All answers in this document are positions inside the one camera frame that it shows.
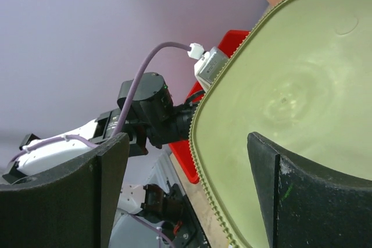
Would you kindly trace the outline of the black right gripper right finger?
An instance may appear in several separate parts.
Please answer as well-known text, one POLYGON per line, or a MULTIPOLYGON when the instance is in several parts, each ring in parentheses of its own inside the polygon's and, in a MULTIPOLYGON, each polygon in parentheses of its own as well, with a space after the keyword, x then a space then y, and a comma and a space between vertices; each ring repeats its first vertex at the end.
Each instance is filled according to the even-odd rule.
POLYGON ((257 132, 247 151, 270 247, 371 247, 371 181, 291 152, 257 132))

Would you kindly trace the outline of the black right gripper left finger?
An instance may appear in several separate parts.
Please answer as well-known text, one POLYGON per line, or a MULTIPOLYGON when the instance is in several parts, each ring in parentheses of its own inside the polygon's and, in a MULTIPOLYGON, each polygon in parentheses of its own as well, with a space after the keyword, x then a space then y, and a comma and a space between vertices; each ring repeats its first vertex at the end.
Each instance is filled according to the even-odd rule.
POLYGON ((47 171, 1 185, 1 247, 108 247, 129 154, 120 133, 47 171))

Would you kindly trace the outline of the red plastic tray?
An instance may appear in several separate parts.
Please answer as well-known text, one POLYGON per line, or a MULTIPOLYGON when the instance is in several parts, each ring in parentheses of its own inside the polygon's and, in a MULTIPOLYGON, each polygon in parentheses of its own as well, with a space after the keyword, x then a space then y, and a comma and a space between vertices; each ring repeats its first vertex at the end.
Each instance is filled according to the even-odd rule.
POLYGON ((231 64, 202 99, 192 121, 189 141, 170 145, 189 182, 202 174, 210 182, 249 176, 246 106, 252 95, 241 72, 231 64))

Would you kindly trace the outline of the green mesh waste basket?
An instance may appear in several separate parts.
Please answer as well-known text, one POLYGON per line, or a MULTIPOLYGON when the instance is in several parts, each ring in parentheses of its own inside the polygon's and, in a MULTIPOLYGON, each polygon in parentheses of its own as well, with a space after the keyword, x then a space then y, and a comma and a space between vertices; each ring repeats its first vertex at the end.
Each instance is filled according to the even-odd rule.
MULTIPOLYGON (((246 149, 248 134, 257 132, 371 181, 371 0, 282 0, 213 84, 229 64, 252 91, 246 149)), ((200 182, 231 246, 270 247, 249 166, 243 179, 217 184, 199 174, 200 182)))

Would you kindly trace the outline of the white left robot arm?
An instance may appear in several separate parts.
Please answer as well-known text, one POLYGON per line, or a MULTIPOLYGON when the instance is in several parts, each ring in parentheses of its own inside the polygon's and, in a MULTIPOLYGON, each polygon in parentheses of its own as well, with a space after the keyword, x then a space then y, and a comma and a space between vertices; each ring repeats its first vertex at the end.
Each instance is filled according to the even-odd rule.
MULTIPOLYGON (((1 178, 12 184, 62 164, 107 141, 119 122, 131 84, 131 81, 121 84, 117 109, 102 113, 75 130, 48 139, 34 134, 26 135, 20 144, 20 153, 10 161, 1 178)), ((204 93, 200 84, 196 83, 185 102, 175 106, 163 77, 157 73, 145 73, 121 128, 130 139, 129 155, 148 154, 147 143, 158 149, 169 145, 189 182, 197 184, 199 177, 191 158, 188 136, 192 116, 204 93)))

